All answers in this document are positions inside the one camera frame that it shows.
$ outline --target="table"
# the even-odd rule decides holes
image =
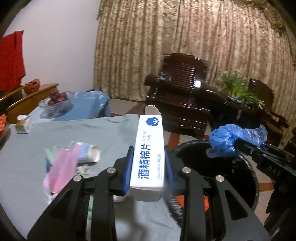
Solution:
[[[0,151],[0,203],[20,231],[27,234],[47,207],[42,189],[45,176],[44,148],[64,147],[73,140],[88,142],[101,149],[101,159],[91,167],[91,175],[112,166],[127,154],[136,140],[139,115],[52,121],[36,124],[29,134],[17,134],[10,125],[11,137]],[[115,203],[118,241],[177,241],[181,229],[161,199],[137,202],[130,196]]]
[[[37,106],[29,116],[33,123],[51,122],[51,121],[71,121],[81,119],[91,119],[97,117],[109,117],[109,95],[101,91],[86,91],[75,93],[71,99],[74,105],[73,109],[61,117],[44,119],[40,118],[43,109]]]
[[[242,103],[228,99],[228,95],[219,93],[221,101],[211,105],[210,126],[212,130],[226,124],[236,124],[242,128],[254,129],[260,126],[260,110],[253,110]]]

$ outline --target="floor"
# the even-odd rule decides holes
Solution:
[[[129,100],[121,100],[121,99],[110,99],[109,100],[111,116],[125,115],[125,114],[144,114],[144,103],[143,102],[133,102]],[[211,129],[208,126],[204,139],[208,139],[211,133]],[[164,136],[164,144],[168,145],[172,150],[176,148],[179,144],[195,140],[196,138],[192,136],[182,135],[171,133],[168,131],[163,131]],[[255,214],[260,219],[262,223],[266,220],[268,214],[265,213],[267,208],[268,201],[273,192],[273,184],[271,179],[257,170],[256,163],[252,160],[250,156],[246,156],[247,160],[252,164],[253,169],[256,172],[258,182],[259,182],[259,201],[257,208],[255,210]]]

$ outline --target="blue cotton logo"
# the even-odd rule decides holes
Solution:
[[[149,125],[149,126],[157,126],[159,121],[156,117],[152,117],[152,118],[148,118],[146,123]]]

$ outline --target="chair back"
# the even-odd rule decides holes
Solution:
[[[194,94],[206,86],[207,61],[182,53],[165,54],[160,80],[165,89]]]
[[[265,107],[271,110],[274,102],[274,91],[260,80],[250,78],[249,91],[256,94],[260,100],[264,101]]]

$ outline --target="green plant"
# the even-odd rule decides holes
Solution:
[[[239,72],[224,71],[220,74],[220,78],[228,95],[240,99],[247,92],[247,79]]]
[[[219,75],[221,83],[228,91],[228,95],[241,99],[247,105],[258,106],[260,109],[263,108],[263,101],[259,100],[258,97],[248,90],[247,78],[238,71],[224,71]]]

